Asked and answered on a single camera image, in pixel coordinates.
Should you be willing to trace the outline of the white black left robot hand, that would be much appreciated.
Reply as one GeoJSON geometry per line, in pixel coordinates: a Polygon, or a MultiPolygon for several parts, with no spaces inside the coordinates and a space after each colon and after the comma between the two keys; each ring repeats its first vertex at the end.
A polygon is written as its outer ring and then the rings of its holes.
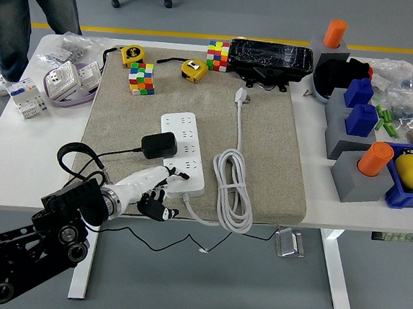
{"type": "Polygon", "coordinates": [[[171,210],[163,205],[167,179],[179,176],[184,180],[190,177],[186,173],[165,166],[137,171],[116,184],[102,187],[102,195],[108,210],[108,219],[115,219],[125,212],[128,205],[137,204],[140,214],[155,221],[167,221],[175,218],[179,211],[171,210]]]}

